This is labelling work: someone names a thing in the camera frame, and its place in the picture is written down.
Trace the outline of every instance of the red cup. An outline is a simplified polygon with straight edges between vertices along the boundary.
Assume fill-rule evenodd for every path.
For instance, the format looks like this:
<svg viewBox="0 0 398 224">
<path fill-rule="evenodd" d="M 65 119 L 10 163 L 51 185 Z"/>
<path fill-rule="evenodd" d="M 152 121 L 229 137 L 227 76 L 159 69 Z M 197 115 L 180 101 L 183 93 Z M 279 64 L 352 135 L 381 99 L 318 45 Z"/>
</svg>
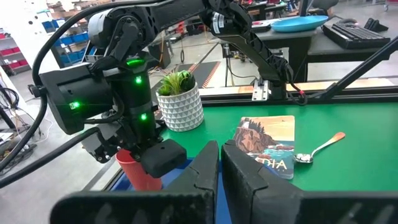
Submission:
<svg viewBox="0 0 398 224">
<path fill-rule="evenodd" d="M 153 178 L 147 174 L 141 166 L 141 163 L 136 162 L 131 156 L 130 152 L 121 149 L 116 153 L 116 160 L 119 162 L 127 178 L 135 190 L 160 190 L 162 189 L 162 180 L 160 178 Z"/>
</svg>

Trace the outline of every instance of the black keyboard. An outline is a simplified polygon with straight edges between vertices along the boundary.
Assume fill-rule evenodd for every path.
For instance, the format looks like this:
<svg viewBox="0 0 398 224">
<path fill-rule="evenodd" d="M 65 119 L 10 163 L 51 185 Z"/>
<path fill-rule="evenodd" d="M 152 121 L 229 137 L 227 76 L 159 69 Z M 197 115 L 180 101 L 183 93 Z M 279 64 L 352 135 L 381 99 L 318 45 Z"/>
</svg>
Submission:
<svg viewBox="0 0 398 224">
<path fill-rule="evenodd" d="M 336 23 L 332 27 L 323 25 L 322 31 L 344 49 L 379 48 L 390 42 L 390 38 L 355 24 Z"/>
</svg>

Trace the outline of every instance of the silver spoon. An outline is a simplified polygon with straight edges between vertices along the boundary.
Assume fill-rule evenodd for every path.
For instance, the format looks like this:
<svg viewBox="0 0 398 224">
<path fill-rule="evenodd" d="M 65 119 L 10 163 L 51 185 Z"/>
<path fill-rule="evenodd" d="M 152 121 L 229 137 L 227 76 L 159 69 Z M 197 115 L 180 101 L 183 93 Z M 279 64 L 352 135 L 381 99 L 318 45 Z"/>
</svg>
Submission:
<svg viewBox="0 0 398 224">
<path fill-rule="evenodd" d="M 301 163 L 312 163 L 313 155 L 315 155 L 315 153 L 317 153 L 319 150 L 323 149 L 324 147 L 329 146 L 330 144 L 333 144 L 339 140 L 342 140 L 345 136 L 346 136 L 345 133 L 337 133 L 329 141 L 325 142 L 323 145 L 319 146 L 314 151 L 312 151 L 311 154 L 298 153 L 298 154 L 294 155 L 294 157 L 293 157 L 294 161 L 301 162 Z"/>
</svg>

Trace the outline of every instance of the white wall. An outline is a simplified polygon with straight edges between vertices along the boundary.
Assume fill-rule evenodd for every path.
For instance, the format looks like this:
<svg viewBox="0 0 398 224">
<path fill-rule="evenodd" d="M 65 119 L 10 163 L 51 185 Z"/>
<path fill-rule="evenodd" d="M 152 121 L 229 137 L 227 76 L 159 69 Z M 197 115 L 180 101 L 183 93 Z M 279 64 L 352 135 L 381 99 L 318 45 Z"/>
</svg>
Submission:
<svg viewBox="0 0 398 224">
<path fill-rule="evenodd" d="M 32 1 L 24 0 L 2 1 L 0 7 L 0 26 L 14 38 L 30 67 L 50 37 L 42 23 L 35 18 L 40 7 L 32 4 Z M 59 66 L 54 56 L 51 52 L 47 53 L 40 66 L 40 73 L 57 69 Z"/>
</svg>

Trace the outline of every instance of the green table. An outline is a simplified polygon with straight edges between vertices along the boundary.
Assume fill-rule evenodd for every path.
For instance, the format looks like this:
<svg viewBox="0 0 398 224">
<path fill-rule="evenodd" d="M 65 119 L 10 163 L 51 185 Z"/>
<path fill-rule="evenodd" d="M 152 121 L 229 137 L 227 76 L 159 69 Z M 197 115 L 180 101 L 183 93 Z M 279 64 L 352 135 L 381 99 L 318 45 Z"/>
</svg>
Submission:
<svg viewBox="0 0 398 224">
<path fill-rule="evenodd" d="M 243 116 L 295 116 L 295 152 L 312 152 L 342 131 L 346 137 L 295 166 L 291 183 L 303 190 L 398 190 L 398 103 L 205 108 L 204 122 L 172 138 L 195 157 L 209 140 L 220 148 Z"/>
</svg>

